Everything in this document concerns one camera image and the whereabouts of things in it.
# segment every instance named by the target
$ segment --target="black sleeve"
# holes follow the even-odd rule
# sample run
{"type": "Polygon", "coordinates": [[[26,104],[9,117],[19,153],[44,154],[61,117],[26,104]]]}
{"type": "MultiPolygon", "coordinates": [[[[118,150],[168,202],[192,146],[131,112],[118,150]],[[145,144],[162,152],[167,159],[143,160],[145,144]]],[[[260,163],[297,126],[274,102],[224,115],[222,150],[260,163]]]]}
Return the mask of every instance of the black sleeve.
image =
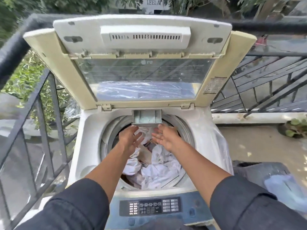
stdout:
{"type": "Polygon", "coordinates": [[[245,178],[231,176],[215,188],[210,210],[221,230],[301,230],[307,220],[275,195],[245,178]]]}
{"type": "Polygon", "coordinates": [[[109,212],[105,191],[84,178],[53,196],[41,212],[16,230],[103,230],[109,212]]]}

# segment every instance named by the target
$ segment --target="plant pot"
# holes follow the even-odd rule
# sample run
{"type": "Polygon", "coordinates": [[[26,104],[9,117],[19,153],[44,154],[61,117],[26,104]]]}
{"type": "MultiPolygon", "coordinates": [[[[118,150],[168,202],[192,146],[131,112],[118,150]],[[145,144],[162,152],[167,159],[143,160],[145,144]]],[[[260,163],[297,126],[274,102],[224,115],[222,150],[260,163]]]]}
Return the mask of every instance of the plant pot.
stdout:
{"type": "MultiPolygon", "coordinates": [[[[286,124],[287,124],[287,123],[290,123],[290,122],[291,122],[291,121],[287,121],[286,123],[280,123],[280,124],[278,124],[278,125],[277,125],[277,130],[278,130],[278,132],[279,132],[280,134],[286,136],[286,137],[289,137],[289,136],[286,135],[286,130],[288,130],[286,124]]],[[[301,134],[295,134],[295,135],[294,135],[293,137],[291,137],[291,138],[294,138],[294,139],[301,139],[301,138],[303,138],[303,135],[301,135],[301,134]]]]}

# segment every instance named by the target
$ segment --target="warning label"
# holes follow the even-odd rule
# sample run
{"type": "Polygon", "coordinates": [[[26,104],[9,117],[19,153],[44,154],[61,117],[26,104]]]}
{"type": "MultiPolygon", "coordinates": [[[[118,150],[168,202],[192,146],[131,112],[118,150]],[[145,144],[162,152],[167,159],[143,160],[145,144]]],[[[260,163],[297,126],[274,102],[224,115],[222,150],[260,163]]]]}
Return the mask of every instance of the warning label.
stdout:
{"type": "Polygon", "coordinates": [[[213,77],[210,79],[209,83],[207,84],[204,94],[212,93],[216,94],[222,88],[224,82],[226,81],[227,77],[213,77]]]}

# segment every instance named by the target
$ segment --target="washing machine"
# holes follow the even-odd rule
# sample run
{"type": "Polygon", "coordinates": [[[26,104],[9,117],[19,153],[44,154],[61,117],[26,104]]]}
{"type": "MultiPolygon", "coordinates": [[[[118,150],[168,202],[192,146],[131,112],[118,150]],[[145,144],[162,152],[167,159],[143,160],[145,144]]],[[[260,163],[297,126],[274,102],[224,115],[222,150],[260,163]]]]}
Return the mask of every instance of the washing machine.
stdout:
{"type": "MultiPolygon", "coordinates": [[[[206,19],[98,15],[56,20],[24,38],[82,109],[68,185],[93,170],[131,124],[177,127],[203,156],[233,173],[209,106],[255,36],[206,19]]],[[[121,178],[106,229],[162,217],[213,223],[184,169],[160,189],[137,189],[121,178]]]]}

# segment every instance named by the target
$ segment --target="transparent lid window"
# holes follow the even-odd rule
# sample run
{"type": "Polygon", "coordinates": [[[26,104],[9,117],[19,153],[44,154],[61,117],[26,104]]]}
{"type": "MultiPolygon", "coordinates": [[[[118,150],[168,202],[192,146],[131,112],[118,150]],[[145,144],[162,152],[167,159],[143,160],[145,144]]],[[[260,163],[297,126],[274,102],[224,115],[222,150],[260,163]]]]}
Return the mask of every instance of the transparent lid window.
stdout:
{"type": "Polygon", "coordinates": [[[75,60],[98,101],[195,99],[214,59],[75,60]]]}

